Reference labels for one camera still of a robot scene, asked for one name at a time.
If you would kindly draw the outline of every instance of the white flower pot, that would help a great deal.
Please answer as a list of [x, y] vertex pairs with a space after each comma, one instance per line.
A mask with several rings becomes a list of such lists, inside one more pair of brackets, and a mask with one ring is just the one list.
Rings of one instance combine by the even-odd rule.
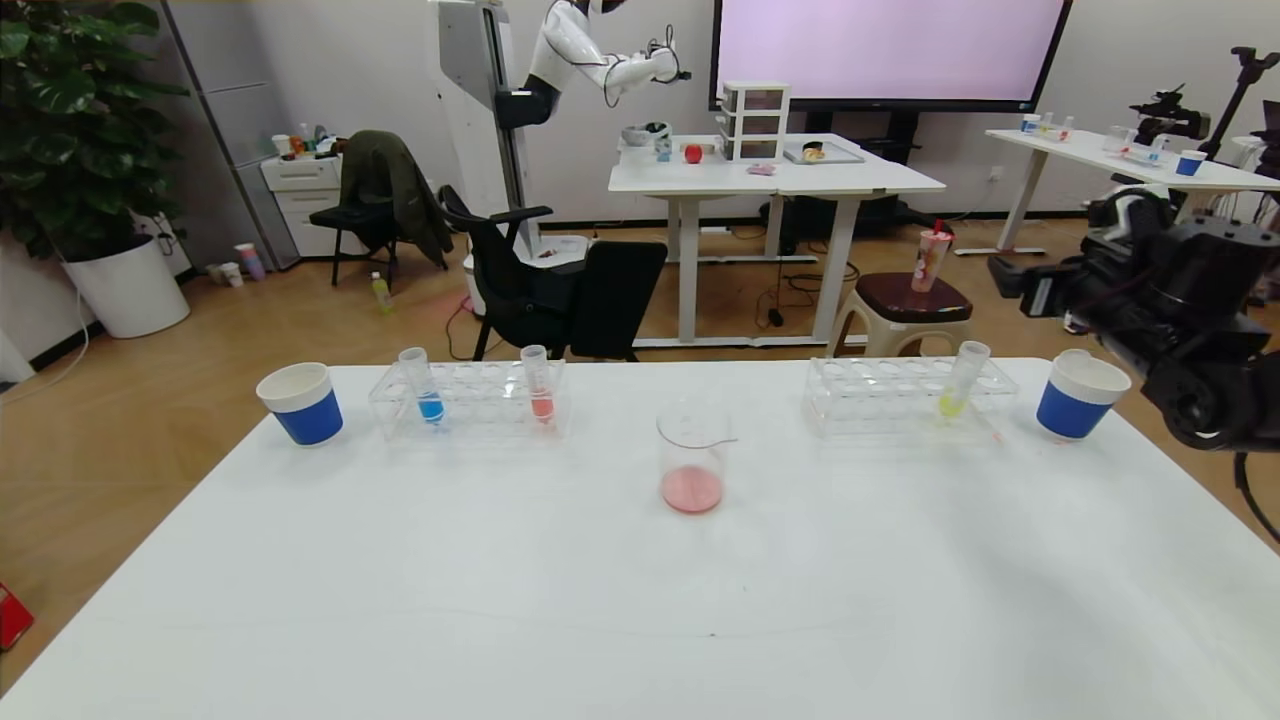
[[111, 337], [138, 337], [178, 324], [191, 314], [156, 241], [119, 255], [63, 263]]

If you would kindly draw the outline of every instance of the pink liquid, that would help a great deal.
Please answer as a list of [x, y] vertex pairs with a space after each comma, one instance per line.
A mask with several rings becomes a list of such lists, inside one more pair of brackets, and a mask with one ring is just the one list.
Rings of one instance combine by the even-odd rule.
[[548, 424], [556, 419], [556, 404], [549, 397], [534, 397], [534, 418], [541, 424]]
[[719, 475], [696, 465], [676, 468], [662, 478], [662, 498], [681, 512], [705, 512], [719, 505]]

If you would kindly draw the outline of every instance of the white drawer cabinet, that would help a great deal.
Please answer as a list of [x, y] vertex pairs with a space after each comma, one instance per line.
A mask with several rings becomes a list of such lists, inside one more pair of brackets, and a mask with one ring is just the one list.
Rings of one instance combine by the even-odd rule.
[[[333, 241], [338, 231], [311, 224], [311, 213], [338, 204], [342, 190], [342, 156], [316, 160], [284, 161], [271, 158], [262, 163], [266, 187], [275, 195], [275, 204], [284, 215], [293, 245], [303, 258], [333, 258]], [[355, 233], [342, 233], [342, 251], [364, 255], [369, 250]]]

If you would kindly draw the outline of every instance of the paper cup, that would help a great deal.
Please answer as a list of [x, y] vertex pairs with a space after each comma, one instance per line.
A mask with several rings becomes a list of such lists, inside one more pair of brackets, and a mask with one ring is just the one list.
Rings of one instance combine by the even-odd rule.
[[1085, 438], [1130, 387], [1120, 368], [1087, 350], [1068, 350], [1053, 360], [1036, 419], [1065, 438]]
[[320, 445], [342, 429], [342, 410], [323, 363], [300, 363], [271, 373], [257, 383], [257, 398], [298, 445]]
[[1199, 150], [1183, 150], [1183, 156], [1178, 159], [1178, 174], [1194, 176], [1199, 170], [1199, 167], [1204, 164], [1206, 158], [1208, 155]]

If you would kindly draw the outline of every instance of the wooden floor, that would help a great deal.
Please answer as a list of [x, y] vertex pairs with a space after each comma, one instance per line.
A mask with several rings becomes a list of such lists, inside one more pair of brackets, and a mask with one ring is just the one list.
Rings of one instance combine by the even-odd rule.
[[[960, 246], [989, 246], [1000, 228], [997, 222], [956, 225]], [[908, 270], [918, 229], [904, 228], [897, 238], [859, 241], [854, 261], [863, 272]], [[600, 236], [662, 240], [662, 232], [602, 231]], [[740, 232], [751, 236], [758, 228]], [[1020, 240], [1051, 249], [1056, 259], [1074, 252], [1082, 232], [1080, 222], [1039, 223], [1029, 225]], [[708, 234], [703, 254], [742, 254], [762, 245], [760, 238]], [[434, 270], [407, 246], [402, 258], [396, 311], [389, 316], [378, 313], [364, 273], [370, 268], [361, 263], [343, 265], [344, 279], [337, 288], [329, 287], [329, 266], [321, 263], [243, 288], [215, 287], [200, 278], [183, 288], [192, 313], [182, 324], [145, 338], [97, 338], [61, 383], [14, 402], [56, 377], [70, 357], [3, 397], [12, 405], [0, 415], [0, 582], [37, 620], [0, 657], [0, 692], [262, 419], [265, 411], [253, 395], [262, 375], [305, 360], [388, 364], [413, 345], [426, 347], [434, 360], [449, 356], [445, 323], [466, 295], [462, 254], [453, 252], [449, 273]], [[788, 265], [785, 272], [820, 273], [820, 266]], [[773, 265], [705, 266], [699, 275], [699, 333], [808, 334], [812, 307], [786, 307], [785, 327], [756, 329], [756, 322], [763, 322], [753, 319], [756, 301], [773, 286], [776, 273]], [[951, 256], [942, 277], [974, 302], [975, 336], [997, 356], [1053, 357], [1069, 347], [1098, 350], [1093, 341], [1064, 333], [1057, 322], [1023, 318], [1018, 302], [996, 293], [982, 258]], [[783, 293], [786, 305], [806, 302], [804, 293]], [[1280, 331], [1280, 309], [1257, 316]], [[470, 314], [458, 314], [452, 323], [452, 352], [470, 355], [477, 332], [479, 323]], [[673, 266], [663, 273], [641, 334], [676, 334]], [[812, 348], [646, 351], [641, 360], [804, 359], [814, 354]], [[500, 345], [490, 356], [515, 359], [517, 352]], [[1137, 391], [1121, 402], [1120, 413], [1261, 533], [1234, 489], [1229, 456], [1196, 452], [1175, 442]], [[1280, 486], [1274, 482], [1280, 478], [1280, 459], [1256, 456], [1249, 469], [1260, 502], [1280, 518]]]

